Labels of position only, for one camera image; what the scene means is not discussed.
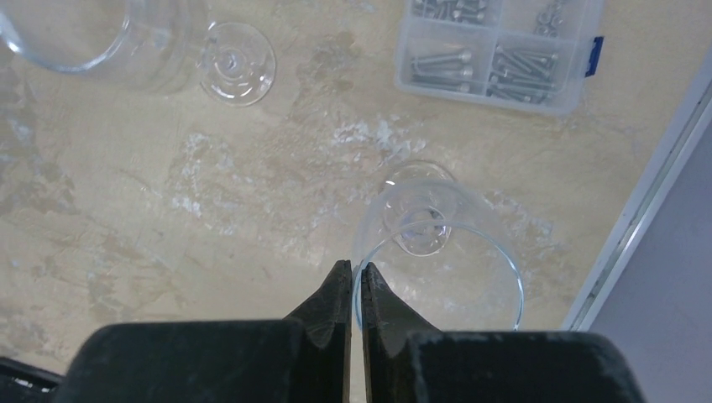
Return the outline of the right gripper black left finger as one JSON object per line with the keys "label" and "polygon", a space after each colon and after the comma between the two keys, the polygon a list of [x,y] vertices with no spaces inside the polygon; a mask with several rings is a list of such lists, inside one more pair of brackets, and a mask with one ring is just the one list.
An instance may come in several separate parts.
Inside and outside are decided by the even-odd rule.
{"label": "right gripper black left finger", "polygon": [[287,318],[302,325],[291,370],[290,402],[348,402],[353,271],[339,260],[318,289]]}

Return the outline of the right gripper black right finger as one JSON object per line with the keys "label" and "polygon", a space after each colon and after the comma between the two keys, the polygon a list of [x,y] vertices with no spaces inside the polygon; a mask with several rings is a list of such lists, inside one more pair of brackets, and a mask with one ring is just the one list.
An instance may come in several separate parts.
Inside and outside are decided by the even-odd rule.
{"label": "right gripper black right finger", "polygon": [[361,271],[361,317],[367,401],[416,402],[409,336],[437,328],[395,294],[373,263]]}

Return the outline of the clear round wine glass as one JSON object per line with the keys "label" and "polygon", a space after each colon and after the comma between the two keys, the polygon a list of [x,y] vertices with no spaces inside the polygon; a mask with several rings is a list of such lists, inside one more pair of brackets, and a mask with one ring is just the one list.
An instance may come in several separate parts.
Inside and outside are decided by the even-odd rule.
{"label": "clear round wine glass", "polygon": [[443,330],[516,331],[525,305],[519,258],[499,214],[443,166],[410,160],[378,183],[353,241],[353,313],[368,264],[382,284]]}

